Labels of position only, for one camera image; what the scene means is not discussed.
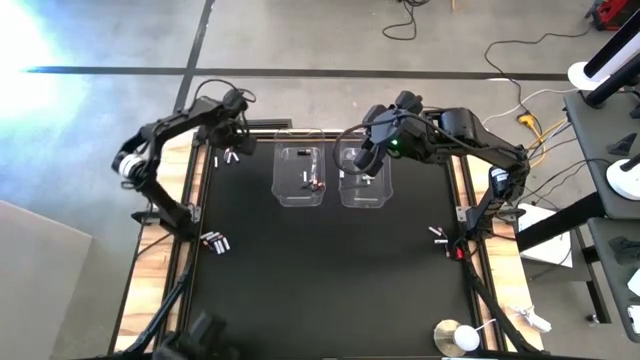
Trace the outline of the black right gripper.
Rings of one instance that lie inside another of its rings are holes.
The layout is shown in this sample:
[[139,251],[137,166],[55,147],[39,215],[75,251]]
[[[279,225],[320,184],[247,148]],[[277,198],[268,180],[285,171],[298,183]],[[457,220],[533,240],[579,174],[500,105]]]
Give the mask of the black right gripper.
[[376,176],[388,158],[426,159],[426,125],[419,120],[423,98],[402,91],[389,106],[375,105],[367,113],[368,141],[377,149],[374,153],[361,148],[353,160],[358,170],[370,168]]

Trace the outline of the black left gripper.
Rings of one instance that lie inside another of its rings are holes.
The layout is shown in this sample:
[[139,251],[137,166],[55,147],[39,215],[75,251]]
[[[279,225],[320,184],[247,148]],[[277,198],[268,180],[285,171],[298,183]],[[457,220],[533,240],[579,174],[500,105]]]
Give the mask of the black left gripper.
[[229,90],[198,130],[198,140],[218,146],[222,152],[235,152],[251,156],[257,147],[257,139],[249,135],[245,119],[248,99],[240,89]]

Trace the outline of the clear plastic bin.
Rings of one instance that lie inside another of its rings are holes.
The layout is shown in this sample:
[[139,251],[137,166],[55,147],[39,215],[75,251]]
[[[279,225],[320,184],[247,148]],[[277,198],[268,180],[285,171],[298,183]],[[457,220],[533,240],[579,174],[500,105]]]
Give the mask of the clear plastic bin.
[[[346,136],[339,144],[339,162],[342,167],[355,170],[353,160],[364,141],[363,133]],[[367,174],[339,177],[339,194],[342,205],[347,208],[381,208],[393,195],[391,164],[388,159],[374,181],[364,181]]]
[[[297,150],[309,149],[310,154],[297,155]],[[319,206],[326,190],[325,134],[320,129],[283,129],[274,135],[274,165],[271,191],[283,207]],[[303,181],[303,171],[307,181]],[[310,189],[301,189],[311,183]],[[325,189],[313,192],[315,184]]]

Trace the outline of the black floor vent grille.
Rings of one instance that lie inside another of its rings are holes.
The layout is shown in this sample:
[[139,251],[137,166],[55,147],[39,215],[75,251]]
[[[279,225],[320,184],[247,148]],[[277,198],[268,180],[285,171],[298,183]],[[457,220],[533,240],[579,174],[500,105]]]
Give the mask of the black floor vent grille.
[[289,129],[293,126],[291,119],[251,119],[247,121],[252,131]]

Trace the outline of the black table mat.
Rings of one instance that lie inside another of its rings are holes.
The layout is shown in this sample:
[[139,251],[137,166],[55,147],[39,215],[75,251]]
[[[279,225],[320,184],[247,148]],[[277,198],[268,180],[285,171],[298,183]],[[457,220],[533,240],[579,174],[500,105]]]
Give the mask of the black table mat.
[[433,240],[458,233],[445,167],[394,161],[378,209],[343,206],[333,166],[320,205],[284,207],[272,171],[262,143],[207,188],[203,228],[231,248],[200,249],[190,314],[221,317],[243,359],[433,356],[439,321],[472,321],[462,266]]

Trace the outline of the dark blurry object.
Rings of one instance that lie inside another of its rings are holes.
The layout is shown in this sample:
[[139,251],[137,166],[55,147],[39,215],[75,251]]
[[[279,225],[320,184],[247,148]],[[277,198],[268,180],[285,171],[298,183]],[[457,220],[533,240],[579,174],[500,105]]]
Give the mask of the dark blurry object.
[[226,322],[202,312],[186,332],[173,332],[152,353],[151,360],[240,360],[237,349],[225,343]]

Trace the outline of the white flat box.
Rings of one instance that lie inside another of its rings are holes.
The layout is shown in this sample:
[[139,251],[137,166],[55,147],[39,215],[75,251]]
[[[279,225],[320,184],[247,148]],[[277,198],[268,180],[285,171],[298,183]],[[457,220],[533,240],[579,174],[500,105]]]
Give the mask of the white flat box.
[[[517,208],[524,211],[524,214],[519,216],[517,220],[518,231],[523,231],[531,225],[555,214],[554,210],[526,203],[519,204]],[[520,256],[528,260],[572,268],[573,260],[571,250],[571,236],[569,232],[565,232],[527,250],[521,250]]]

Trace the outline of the black side table beam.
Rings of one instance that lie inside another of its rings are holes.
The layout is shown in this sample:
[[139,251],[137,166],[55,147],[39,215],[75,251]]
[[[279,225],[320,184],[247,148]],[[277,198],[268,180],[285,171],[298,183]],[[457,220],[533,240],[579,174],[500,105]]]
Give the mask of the black side table beam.
[[516,233],[519,251],[526,251],[558,235],[586,223],[594,217],[606,214],[597,192],[576,201],[572,205]]

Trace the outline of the grey side table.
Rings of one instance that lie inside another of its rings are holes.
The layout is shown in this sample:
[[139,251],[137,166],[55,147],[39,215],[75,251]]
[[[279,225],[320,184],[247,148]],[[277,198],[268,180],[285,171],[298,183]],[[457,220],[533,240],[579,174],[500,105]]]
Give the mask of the grey side table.
[[631,342],[640,344],[640,336],[633,333],[627,316],[628,306],[640,305],[640,297],[627,288],[628,280],[640,268],[640,260],[620,264],[610,245],[610,241],[618,237],[640,243],[640,221],[592,218],[587,221],[587,226],[626,336]]
[[600,108],[593,108],[581,93],[574,92],[564,97],[564,104],[584,157],[594,159],[588,168],[607,216],[617,220],[640,220],[640,201],[623,198],[611,188],[606,179],[608,165],[605,163],[605,160],[614,163],[623,159],[623,156],[610,154],[606,147],[631,133],[636,133],[637,137],[629,156],[640,153],[640,119],[630,115],[640,100],[629,93],[617,93]]

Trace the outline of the white power adapter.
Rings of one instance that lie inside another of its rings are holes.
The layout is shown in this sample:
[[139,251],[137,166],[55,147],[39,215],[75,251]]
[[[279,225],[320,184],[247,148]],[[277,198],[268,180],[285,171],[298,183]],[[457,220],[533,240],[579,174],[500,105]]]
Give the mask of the white power adapter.
[[527,324],[537,332],[548,333],[552,330],[551,323],[536,314],[533,305],[529,307],[510,306],[510,309],[518,316],[523,317]]

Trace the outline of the grey floor board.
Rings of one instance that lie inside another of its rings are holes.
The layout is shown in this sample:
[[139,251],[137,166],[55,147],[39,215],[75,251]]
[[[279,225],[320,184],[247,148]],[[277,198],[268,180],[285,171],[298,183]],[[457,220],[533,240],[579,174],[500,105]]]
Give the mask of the grey floor board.
[[48,360],[93,237],[0,200],[0,360]]

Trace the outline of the white round base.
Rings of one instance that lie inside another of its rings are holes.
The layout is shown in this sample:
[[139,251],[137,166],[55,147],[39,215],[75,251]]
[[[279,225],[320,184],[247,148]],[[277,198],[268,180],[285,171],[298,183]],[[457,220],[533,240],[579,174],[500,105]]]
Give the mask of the white round base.
[[640,153],[610,165],[606,170],[606,180],[621,197],[640,201]]

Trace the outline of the black triangular part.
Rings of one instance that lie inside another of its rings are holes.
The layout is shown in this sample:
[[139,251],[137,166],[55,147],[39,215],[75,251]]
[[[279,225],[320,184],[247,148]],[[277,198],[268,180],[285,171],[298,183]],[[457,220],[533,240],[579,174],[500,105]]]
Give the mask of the black triangular part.
[[637,133],[629,133],[621,139],[606,146],[606,151],[611,155],[628,156],[637,138]]

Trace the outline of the black rig frame strut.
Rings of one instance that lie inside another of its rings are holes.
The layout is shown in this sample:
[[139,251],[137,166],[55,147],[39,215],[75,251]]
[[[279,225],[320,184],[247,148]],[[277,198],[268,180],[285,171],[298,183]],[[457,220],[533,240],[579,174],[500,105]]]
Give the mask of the black rig frame strut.
[[189,285],[189,278],[193,273],[194,259],[188,258],[183,266],[182,272],[173,279],[168,277],[171,275],[167,272],[166,283],[172,285],[169,289],[163,290],[163,296],[160,305],[153,314],[148,324],[143,328],[133,343],[124,350],[114,350],[106,358],[110,360],[139,360],[149,357],[151,353],[147,350],[151,342],[157,343],[158,334],[165,328],[170,312],[176,304],[177,300],[184,294]]
[[541,354],[541,351],[531,345],[507,317],[497,300],[491,295],[481,278],[478,276],[473,263],[466,258],[463,258],[461,262],[463,263],[465,272],[469,277],[472,289],[481,297],[493,318],[515,347],[516,352],[522,354]]

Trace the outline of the white lamp base with post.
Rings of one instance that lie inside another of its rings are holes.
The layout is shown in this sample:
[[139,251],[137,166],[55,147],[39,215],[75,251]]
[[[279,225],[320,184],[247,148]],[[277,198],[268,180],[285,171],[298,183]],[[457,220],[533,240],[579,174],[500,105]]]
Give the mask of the white lamp base with post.
[[595,90],[638,54],[640,28],[623,26],[590,60],[571,65],[567,76],[578,90]]

